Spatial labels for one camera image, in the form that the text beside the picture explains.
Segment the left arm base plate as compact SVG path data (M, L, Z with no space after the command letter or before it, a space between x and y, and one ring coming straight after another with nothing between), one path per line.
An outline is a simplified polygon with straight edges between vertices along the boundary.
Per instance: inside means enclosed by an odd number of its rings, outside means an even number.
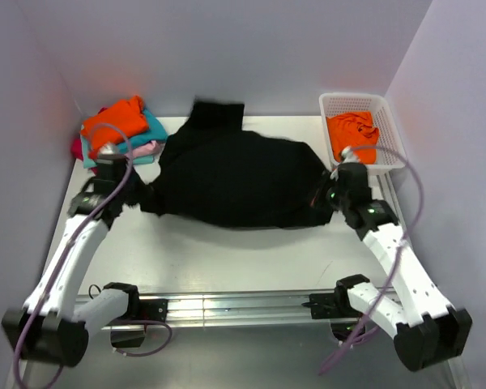
M142 299L139 303L137 319L152 322L166 322L168 300L163 298Z

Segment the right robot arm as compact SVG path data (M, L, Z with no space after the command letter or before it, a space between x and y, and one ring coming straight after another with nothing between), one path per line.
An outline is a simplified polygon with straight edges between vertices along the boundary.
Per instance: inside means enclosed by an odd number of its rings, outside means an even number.
M337 281L332 293L310 295L306 305L313 318L369 317L391 337L399 360L411 372L461 356L472 326L469 313L455 309L431 281L406 245L391 206L373 198L366 166L344 163L334 174L324 200L343 214L373 253L398 299L383 297L363 275L348 276Z

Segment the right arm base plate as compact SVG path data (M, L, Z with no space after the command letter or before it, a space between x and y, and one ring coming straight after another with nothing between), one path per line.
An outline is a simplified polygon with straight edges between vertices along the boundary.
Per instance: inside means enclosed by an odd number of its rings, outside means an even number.
M334 293L311 293L308 300L301 305L309 309L313 320L352 317L352 314L347 313L339 306Z

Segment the black t shirt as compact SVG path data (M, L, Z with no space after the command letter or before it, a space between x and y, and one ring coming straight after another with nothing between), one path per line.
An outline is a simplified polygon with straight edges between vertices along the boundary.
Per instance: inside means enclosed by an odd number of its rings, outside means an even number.
M235 229L328 224L333 210L318 200L329 177L321 159L305 142L244 130L244 109L196 100L168 137L141 210Z

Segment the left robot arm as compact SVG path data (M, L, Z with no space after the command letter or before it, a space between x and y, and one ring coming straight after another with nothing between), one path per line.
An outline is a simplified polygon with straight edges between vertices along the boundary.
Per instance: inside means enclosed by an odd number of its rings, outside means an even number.
M75 301L113 222L125 205L140 203L143 191L140 180L115 183L94 177L72 199L63 237L40 283L21 308L7 310L2 318L16 359L74 367L103 327L139 313L139 291L132 284L107 284L79 308Z

